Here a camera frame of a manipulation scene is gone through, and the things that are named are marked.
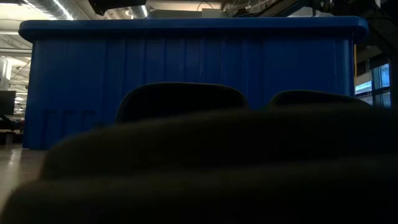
computer monitor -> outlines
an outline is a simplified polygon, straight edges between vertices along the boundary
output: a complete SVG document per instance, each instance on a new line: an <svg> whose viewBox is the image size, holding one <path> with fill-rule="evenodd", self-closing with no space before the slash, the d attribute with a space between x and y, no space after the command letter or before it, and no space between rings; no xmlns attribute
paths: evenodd
<svg viewBox="0 0 398 224"><path fill-rule="evenodd" d="M0 91L0 114L13 115L16 91Z"/></svg>

ceiling pipe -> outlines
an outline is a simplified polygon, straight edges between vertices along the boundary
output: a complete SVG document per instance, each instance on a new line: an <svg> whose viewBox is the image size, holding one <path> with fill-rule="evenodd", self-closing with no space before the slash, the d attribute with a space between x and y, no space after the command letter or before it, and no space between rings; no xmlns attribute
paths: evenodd
<svg viewBox="0 0 398 224"><path fill-rule="evenodd" d="M132 19L143 19L148 16L148 8L146 5L144 6L131 6L127 7L132 16Z"/></svg>
<svg viewBox="0 0 398 224"><path fill-rule="evenodd" d="M0 28L0 34L4 34L4 35L19 35L17 29L2 29L2 28Z"/></svg>
<svg viewBox="0 0 398 224"><path fill-rule="evenodd" d="M32 49L0 49L0 55L10 56L10 57L31 57Z"/></svg>
<svg viewBox="0 0 398 224"><path fill-rule="evenodd" d="M50 20L90 19L73 0L21 0Z"/></svg>
<svg viewBox="0 0 398 224"><path fill-rule="evenodd" d="M23 4L22 2L23 0L1 0L0 3L4 3L4 4Z"/></svg>

ductwork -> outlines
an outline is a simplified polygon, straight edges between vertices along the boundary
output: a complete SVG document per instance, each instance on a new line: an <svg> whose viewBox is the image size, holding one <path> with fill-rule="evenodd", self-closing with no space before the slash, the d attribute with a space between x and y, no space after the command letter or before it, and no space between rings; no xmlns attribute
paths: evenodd
<svg viewBox="0 0 398 224"><path fill-rule="evenodd" d="M73 0L22 0L51 20L87 20Z"/></svg>
<svg viewBox="0 0 398 224"><path fill-rule="evenodd" d="M147 6L131 6L127 7L133 19L143 19L148 16Z"/></svg>

bin rim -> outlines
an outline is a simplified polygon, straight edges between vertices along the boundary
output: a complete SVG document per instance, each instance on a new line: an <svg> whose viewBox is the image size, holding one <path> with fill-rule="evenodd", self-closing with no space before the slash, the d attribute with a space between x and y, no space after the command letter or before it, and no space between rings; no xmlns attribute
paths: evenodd
<svg viewBox="0 0 398 224"><path fill-rule="evenodd" d="M225 31L249 30L316 30L353 33L353 43L362 41L369 33L366 19L356 16L336 17L252 17L216 19L132 19L132 20L87 20L87 21L24 21L19 34L25 40L48 39L52 37L95 37L141 34L152 32Z"/></svg>

ribbed plastic wall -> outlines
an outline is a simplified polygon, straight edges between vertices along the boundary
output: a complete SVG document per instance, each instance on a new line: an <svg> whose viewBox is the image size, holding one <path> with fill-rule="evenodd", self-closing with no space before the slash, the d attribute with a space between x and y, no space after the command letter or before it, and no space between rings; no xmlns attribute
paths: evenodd
<svg viewBox="0 0 398 224"><path fill-rule="evenodd" d="M283 90L354 93L346 33L46 38L34 41L32 59L24 135L32 149L112 124L123 96L146 83L220 83L254 109Z"/></svg>

